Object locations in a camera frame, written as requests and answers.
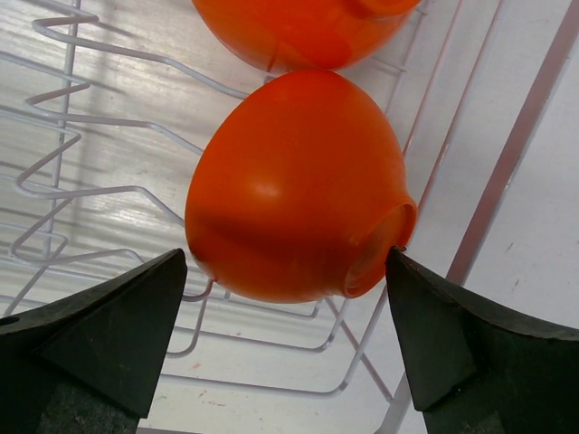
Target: orange plastic bowl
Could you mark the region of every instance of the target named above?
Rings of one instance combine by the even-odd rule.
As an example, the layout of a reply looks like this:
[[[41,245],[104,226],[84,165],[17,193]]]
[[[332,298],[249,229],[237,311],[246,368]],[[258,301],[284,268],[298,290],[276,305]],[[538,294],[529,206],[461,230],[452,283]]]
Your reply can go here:
[[[336,69],[364,59],[420,0],[193,0],[215,36],[256,68]]]
[[[358,297],[409,240],[416,207],[384,114],[330,71],[296,71],[251,94],[203,153],[185,231],[231,291],[297,303]]]

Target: white wire rack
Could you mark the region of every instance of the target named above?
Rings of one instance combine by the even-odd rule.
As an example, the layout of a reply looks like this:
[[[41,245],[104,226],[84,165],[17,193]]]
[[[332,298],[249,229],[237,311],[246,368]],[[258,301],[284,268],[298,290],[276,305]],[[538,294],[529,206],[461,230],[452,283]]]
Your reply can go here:
[[[10,267],[25,268],[33,272],[33,276],[17,294],[14,296],[0,295],[0,301],[7,304],[7,308],[3,313],[4,316],[10,316],[18,307],[30,308],[42,304],[42,302],[35,300],[33,296],[33,288],[37,281],[45,274],[84,279],[89,282],[99,282],[105,278],[99,274],[72,269],[71,265],[93,261],[95,259],[105,259],[106,261],[114,263],[115,258],[119,257],[132,260],[135,266],[144,262],[145,259],[139,255],[138,251],[123,246],[110,250],[95,250],[75,255],[64,255],[63,253],[66,251],[67,244],[70,240],[67,236],[54,231],[55,220],[58,218],[59,213],[69,207],[74,203],[74,201],[79,201],[83,198],[93,196],[136,193],[141,195],[147,201],[150,201],[160,212],[162,212],[166,224],[175,226],[184,225],[183,219],[177,212],[170,209],[164,201],[152,194],[143,185],[127,184],[107,188],[97,187],[81,189],[64,189],[61,187],[63,156],[65,156],[67,151],[79,144],[83,138],[83,130],[81,128],[76,128],[74,124],[146,128],[154,131],[156,134],[166,137],[177,146],[181,146],[197,155],[203,153],[201,147],[196,146],[194,143],[180,137],[169,128],[163,127],[156,122],[136,120],[133,118],[89,116],[71,112],[70,96],[77,92],[86,91],[92,86],[90,80],[77,77],[73,73],[75,55],[78,47],[83,47],[96,52],[113,53],[118,56],[139,59],[142,61],[162,63],[167,67],[179,71],[184,74],[184,76],[198,80],[216,92],[220,92],[231,98],[244,99],[247,96],[247,93],[244,91],[225,86],[220,82],[212,80],[211,78],[186,66],[182,62],[161,54],[138,51],[80,37],[80,25],[98,25],[105,30],[108,29],[106,24],[100,22],[97,15],[81,8],[81,0],[72,0],[71,5],[64,5],[54,0],[25,1],[29,4],[42,6],[52,13],[63,15],[36,19],[32,21],[32,27],[42,36],[66,44],[66,53],[64,67],[60,71],[51,66],[35,61],[33,56],[31,56],[32,58],[25,58],[9,52],[0,52],[0,58],[3,61],[11,62],[28,70],[38,71],[61,81],[61,86],[57,90],[44,92],[39,95],[31,95],[26,98],[24,101],[26,111],[7,106],[0,107],[0,114],[5,118],[11,119],[13,122],[43,128],[46,131],[51,131],[58,135],[56,147],[48,154],[39,158],[34,164],[22,170],[19,175],[1,175],[2,178],[13,184],[14,189],[20,195],[38,201],[45,201],[48,206],[46,214],[42,215],[32,225],[0,223],[1,228],[15,231],[19,234],[15,241],[9,244],[7,258],[0,258],[0,264]],[[499,25],[503,21],[502,18],[508,8],[508,4],[508,0],[497,1],[497,9],[490,21],[490,26],[487,30],[486,36],[484,37],[483,43],[480,46],[479,54],[473,64],[462,97],[460,98],[460,102],[454,112],[449,130],[442,143],[432,172],[430,173],[427,184],[422,192],[422,196],[420,197],[419,212],[423,210],[424,205],[426,204],[437,178],[442,160],[455,139],[458,125],[462,121],[464,109],[470,98],[471,88],[475,85],[479,76],[480,65],[484,63],[488,55],[489,47],[491,46],[491,42],[493,41]],[[454,30],[460,19],[463,6],[464,2],[460,0],[446,32],[438,59],[433,65],[432,76],[430,77],[425,92],[423,93],[422,103],[417,110],[410,129],[410,134],[404,144],[403,151],[405,155],[414,144],[416,131],[421,128],[422,123],[425,121],[426,108],[429,105],[436,84],[440,79],[442,65],[445,62],[447,51],[449,50]],[[384,104],[384,112],[386,114],[389,114],[397,103],[399,92],[403,86],[404,77],[407,72],[407,64],[412,59],[416,41],[420,37],[423,21],[428,19],[428,11],[429,0],[425,0],[420,8],[415,12],[415,19],[412,22],[412,36],[409,38],[409,43],[405,54],[403,55],[402,62],[384,61],[379,58],[375,59],[376,62],[384,65],[385,68],[392,71],[395,76],[394,86],[389,92],[387,101]],[[508,187],[509,181],[517,168],[517,164],[520,163],[520,157],[523,155],[534,127],[542,114],[545,101],[555,86],[561,70],[565,65],[567,56],[574,45],[579,25],[578,22],[579,0],[573,0],[565,19],[561,23],[559,32],[553,40],[543,67],[536,77],[535,84],[527,96],[527,102],[523,106],[515,126],[512,128],[509,140],[505,144],[503,154],[501,154],[496,169],[489,179],[487,189],[480,199],[479,207],[472,216],[470,226],[452,264],[451,271],[449,272],[449,277],[454,281],[463,283],[469,274],[470,268],[477,257],[479,248],[484,241],[490,224],[492,223],[493,216],[497,212],[500,199]],[[59,101],[60,105],[58,109],[46,108],[46,103],[49,103],[53,99]],[[33,177],[47,165],[52,165],[50,182],[46,184],[34,181]],[[43,248],[42,251],[40,251],[40,254],[38,254],[39,252],[37,251],[35,251],[34,254],[31,254],[27,250],[27,243],[31,239],[43,240]],[[185,290],[184,303],[199,304],[198,316],[194,328],[183,327],[180,325],[176,326],[176,331],[187,333],[190,336],[190,340],[184,349],[167,353],[167,358],[178,359],[187,357],[197,347],[200,337],[203,339],[208,338],[224,342],[234,341],[236,343],[251,345],[255,349],[267,347],[297,354],[320,354],[325,352],[341,333],[346,336],[347,340],[354,348],[354,355],[349,362],[342,380],[334,388],[322,392],[308,389],[291,389],[273,385],[220,381],[187,375],[177,375],[173,373],[163,373],[161,375],[163,381],[178,382],[184,385],[192,384],[211,388],[225,388],[237,391],[267,392],[297,397],[327,399],[336,397],[344,391],[351,383],[356,369],[360,364],[362,364],[372,377],[376,387],[384,397],[384,400],[390,404],[385,415],[384,423],[377,432],[391,434],[398,431],[403,416],[410,403],[408,383],[403,376],[394,393],[390,392],[384,383],[384,380],[381,378],[365,353],[368,343],[372,338],[372,334],[375,331],[379,317],[387,302],[387,292],[385,291],[385,288],[377,299],[377,303],[365,326],[361,339],[358,340],[346,321],[346,312],[351,304],[355,302],[345,300],[340,305],[333,298],[327,298],[311,304],[310,310],[299,312],[288,310],[284,307],[258,305],[249,301],[236,299],[235,297],[232,297],[232,294],[228,291],[214,290],[213,282],[210,279],[204,278],[199,269],[195,266],[190,266],[189,270],[190,276],[188,278],[187,289]],[[201,291],[196,289],[200,286],[203,288]],[[315,320],[321,309],[327,307],[335,319],[331,327],[328,329],[327,338],[323,343],[318,346],[308,347],[204,330],[204,316],[209,304],[228,306],[234,309],[239,309],[240,311],[265,312],[300,321]]]

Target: white surface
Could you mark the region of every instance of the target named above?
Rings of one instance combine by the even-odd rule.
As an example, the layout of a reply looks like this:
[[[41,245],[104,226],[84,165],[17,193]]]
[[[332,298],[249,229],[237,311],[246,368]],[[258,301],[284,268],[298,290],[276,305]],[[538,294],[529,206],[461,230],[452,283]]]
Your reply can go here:
[[[411,256],[441,274],[451,263],[569,0],[509,3],[410,246]],[[412,127],[456,5],[456,0],[432,1],[424,20],[417,50],[389,113],[401,143]],[[496,5],[496,0],[464,1],[441,79],[407,155],[409,186],[416,199],[426,184]],[[60,69],[63,44],[46,40],[30,25],[34,18],[58,15],[22,0],[2,0],[2,8],[2,49]],[[85,0],[83,8],[124,32],[83,25],[83,37],[165,54],[240,90],[252,91],[263,82],[263,73],[238,61],[213,38],[189,0]],[[415,21],[416,16],[408,29],[379,53],[379,59],[402,61]],[[6,62],[0,65],[2,104],[7,106],[24,109],[23,99],[61,86],[59,80],[40,73]],[[152,120],[201,147],[238,103],[165,65],[86,49],[78,50],[74,73],[95,85],[72,96],[71,112]],[[389,68],[371,59],[344,73],[384,107],[394,85]],[[575,55],[467,283],[507,306],[575,327],[579,327],[579,151],[575,146],[579,125],[573,109],[577,100],[579,60]],[[17,175],[57,142],[56,135],[40,128],[3,118],[0,123],[0,174]],[[80,127],[86,134],[65,154],[62,188],[140,184],[181,213],[195,155],[150,130]],[[34,178],[45,183],[48,179]],[[0,222],[30,225],[46,213],[47,203],[24,199],[2,178],[0,192]],[[184,247],[182,229],[167,223],[157,209],[133,193],[75,201],[59,214],[55,231],[71,238],[66,255],[130,247],[151,258]],[[5,254],[7,244],[17,235],[0,227],[0,254]],[[26,247],[24,252],[38,255],[35,249],[42,247],[42,241]],[[68,269],[108,277],[132,265],[128,259],[109,259]],[[1,263],[0,273],[7,283],[2,290],[6,295],[14,294],[33,274],[29,269]],[[193,274],[191,280],[190,289],[201,292],[203,277]],[[86,280],[45,275],[30,298],[49,301],[90,285],[92,282]],[[358,338],[377,295],[374,291],[351,306],[347,320]],[[198,306],[184,306],[178,324],[193,327],[197,310]],[[210,305],[204,330],[315,346],[326,337],[331,320],[327,308],[316,320],[300,322]],[[387,309],[378,330],[367,353],[393,391],[403,368]],[[185,336],[175,333],[171,349],[185,346]],[[190,356],[167,360],[165,371],[328,390],[341,380],[352,353],[341,334],[323,354],[261,350],[202,338]],[[151,415],[142,425],[203,433],[366,433],[374,432],[386,410],[364,368],[356,372],[342,395],[326,401],[205,389],[161,382]],[[424,432],[422,416],[410,411],[401,432]]]

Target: dishwasher rack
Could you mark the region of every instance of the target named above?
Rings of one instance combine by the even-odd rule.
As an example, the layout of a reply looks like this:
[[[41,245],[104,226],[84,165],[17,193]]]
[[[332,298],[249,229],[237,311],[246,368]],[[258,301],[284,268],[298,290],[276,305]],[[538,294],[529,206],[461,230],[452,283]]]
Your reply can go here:
[[[52,39],[57,42],[66,44],[66,55],[64,60],[64,68],[62,71],[56,70],[51,66],[47,66],[28,59],[22,56],[17,56],[8,52],[1,52],[0,58],[3,61],[9,61],[20,67],[38,71],[42,74],[47,74],[62,82],[62,85],[57,90],[45,92],[43,94],[30,96],[24,102],[26,111],[17,108],[2,106],[0,113],[3,117],[9,118],[14,122],[24,123],[35,127],[40,127],[46,131],[51,131],[58,135],[58,143],[54,150],[45,156],[38,159],[33,165],[25,168],[18,176],[0,175],[5,180],[13,183],[15,190],[22,196],[32,198],[35,200],[45,201],[48,204],[48,212],[40,218],[32,226],[25,226],[14,223],[0,222],[0,227],[11,231],[17,231],[20,235],[8,247],[7,258],[0,258],[0,264],[10,267],[19,267],[30,269],[33,271],[32,278],[28,283],[14,296],[0,296],[8,306],[3,312],[3,316],[10,316],[17,308],[23,307],[37,307],[41,305],[40,302],[34,301],[31,294],[36,282],[46,273],[54,276],[63,276],[67,278],[82,279],[87,282],[101,282],[104,278],[97,274],[88,272],[81,272],[72,270],[70,265],[91,261],[94,259],[108,259],[114,262],[114,258],[126,258],[133,261],[134,265],[143,263],[143,259],[139,253],[130,248],[120,247],[111,250],[89,251],[82,254],[64,256],[62,253],[69,243],[69,239],[54,231],[54,222],[58,217],[59,212],[64,210],[73,201],[81,198],[92,196],[108,196],[122,193],[137,193],[140,194],[147,201],[155,205],[164,215],[167,224],[176,226],[183,226],[183,219],[172,209],[170,209],[161,199],[151,193],[143,185],[119,185],[106,188],[84,188],[78,190],[69,190],[61,188],[61,167],[63,155],[66,151],[73,148],[76,144],[81,142],[83,131],[75,128],[75,123],[82,124],[97,124],[115,127],[136,127],[146,128],[152,130],[155,134],[165,136],[178,146],[201,155],[203,149],[196,146],[194,143],[180,137],[170,129],[163,127],[155,122],[135,120],[132,118],[113,118],[106,116],[92,116],[79,115],[71,113],[70,98],[71,95],[77,92],[83,92],[91,87],[93,83],[81,77],[74,75],[75,54],[78,47],[90,49],[98,52],[108,52],[117,54],[119,56],[126,56],[129,58],[136,58],[143,61],[158,62],[167,65],[170,68],[180,71],[185,76],[194,80],[199,80],[204,85],[213,88],[217,92],[227,95],[234,99],[244,99],[248,94],[244,91],[225,86],[216,80],[201,74],[186,66],[185,64],[176,61],[172,58],[165,57],[160,54],[152,52],[138,51],[110,43],[96,42],[79,37],[79,26],[85,24],[93,24],[101,26],[106,29],[107,24],[101,23],[97,15],[85,11],[81,8],[81,0],[72,0],[71,5],[64,5],[54,0],[26,0],[27,3],[40,5],[46,10],[53,13],[58,13],[62,16],[52,18],[36,19],[32,22],[34,30],[42,36]],[[501,23],[503,14],[507,9],[508,0],[498,0],[497,9],[490,22],[487,34],[480,46],[480,51],[472,70],[463,95],[460,99],[459,105],[456,108],[454,117],[452,119],[450,128],[448,130],[446,139],[444,140],[440,153],[436,158],[436,162],[429,175],[427,185],[425,186],[422,196],[419,201],[419,210],[421,211],[426,204],[431,189],[436,180],[441,162],[446,155],[446,151],[451,145],[456,128],[461,121],[464,106],[466,105],[470,87],[477,79],[477,74],[480,65],[488,55],[490,43],[493,40],[498,25]],[[408,139],[406,140],[403,152],[406,155],[410,147],[413,145],[415,132],[421,127],[425,120],[425,108],[427,107],[430,97],[434,91],[435,85],[441,74],[441,67],[444,64],[445,56],[447,54],[450,41],[453,37],[454,28],[460,19],[461,9],[464,1],[460,0],[458,6],[452,17],[451,24],[446,32],[446,36],[441,47],[440,54],[437,61],[433,65],[432,76],[427,84],[425,92],[422,96],[422,103],[417,110],[416,117],[413,121],[412,128]],[[420,7],[416,10],[415,19],[412,24],[412,36],[407,46],[407,50],[403,55],[402,63],[394,61],[383,61],[375,58],[375,61],[384,64],[384,67],[393,71],[395,75],[395,84],[388,96],[385,104],[384,113],[388,114],[391,108],[396,104],[398,93],[403,86],[404,75],[407,71],[407,63],[413,56],[416,41],[419,39],[420,31],[423,21],[428,19],[429,0],[424,0]],[[511,176],[514,174],[517,164],[520,163],[520,156],[523,155],[526,145],[534,130],[535,124],[538,122],[546,99],[551,90],[555,86],[557,79],[565,65],[567,54],[571,51],[574,40],[577,36],[577,25],[579,21],[579,0],[573,0],[565,19],[561,23],[560,30],[553,41],[551,49],[549,50],[544,67],[537,75],[535,85],[529,91],[527,102],[521,109],[517,123],[513,127],[511,136],[505,144],[503,154],[499,158],[495,167],[495,172],[489,179],[487,189],[479,201],[479,207],[475,211],[470,226],[465,233],[463,242],[460,245],[459,251],[455,256],[455,260],[451,265],[449,278],[454,281],[464,283],[474,260],[476,259],[480,245],[484,241],[484,237],[492,223],[502,194],[508,187]],[[264,80],[269,80],[271,77],[265,77]],[[58,109],[47,109],[43,105],[52,99],[60,99],[60,107]],[[33,180],[33,176],[47,165],[52,165],[51,181],[49,184],[40,183]],[[30,255],[26,253],[26,243],[31,239],[42,239],[43,247],[40,255]],[[293,311],[285,307],[269,307],[262,304],[255,304],[250,301],[236,299],[229,291],[222,291],[214,288],[214,283],[204,278],[201,271],[193,266],[189,266],[188,288],[185,289],[184,304],[198,303],[199,311],[196,318],[194,328],[182,327],[176,325],[176,331],[187,333],[190,335],[188,345],[180,351],[170,351],[167,353],[167,358],[183,358],[191,354],[197,347],[200,336],[203,338],[219,339],[225,342],[235,341],[252,345],[256,349],[263,347],[277,348],[284,351],[292,351],[303,354],[320,354],[325,352],[335,341],[340,333],[344,333],[349,343],[354,349],[354,355],[349,362],[346,373],[341,382],[334,388],[324,392],[305,389],[291,389],[284,387],[276,387],[262,384],[242,383],[242,382],[227,382],[205,378],[195,378],[193,376],[176,375],[172,373],[163,373],[161,380],[166,382],[177,382],[180,384],[201,385],[212,388],[225,388],[228,390],[237,391],[251,391],[251,392],[268,392],[286,394],[297,397],[317,397],[317,398],[332,398],[340,394],[351,383],[354,373],[358,366],[362,364],[369,375],[375,382],[376,387],[381,392],[384,400],[389,404],[385,415],[382,427],[377,431],[379,433],[395,433],[400,428],[404,414],[410,404],[410,393],[408,390],[408,383],[403,376],[400,380],[396,390],[391,392],[380,374],[373,366],[369,357],[365,353],[365,349],[375,332],[376,324],[379,317],[387,303],[387,292],[385,288],[382,289],[377,303],[372,312],[372,315],[367,322],[365,331],[361,339],[357,339],[346,321],[346,312],[348,308],[355,303],[355,301],[345,300],[341,305],[333,298],[318,301],[311,304],[311,309],[308,311]],[[316,347],[306,347],[293,344],[281,344],[272,341],[252,339],[238,335],[226,335],[215,333],[211,331],[204,331],[204,315],[208,304],[217,304],[240,309],[241,311],[259,311],[266,312],[276,316],[284,316],[288,318],[298,319],[302,321],[312,321],[317,318],[320,310],[327,307],[332,315],[334,321],[325,341]]]

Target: orange bowl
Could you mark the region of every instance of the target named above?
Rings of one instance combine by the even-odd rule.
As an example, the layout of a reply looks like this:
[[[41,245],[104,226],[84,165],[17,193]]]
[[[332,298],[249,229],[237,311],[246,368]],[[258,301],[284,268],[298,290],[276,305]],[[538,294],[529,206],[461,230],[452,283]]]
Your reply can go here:
[[[343,68],[403,26],[420,0],[193,0],[235,55],[266,71]]]
[[[386,117],[334,72],[270,81],[223,122],[195,170],[185,232],[217,283],[263,301],[358,297],[409,240],[416,206]]]

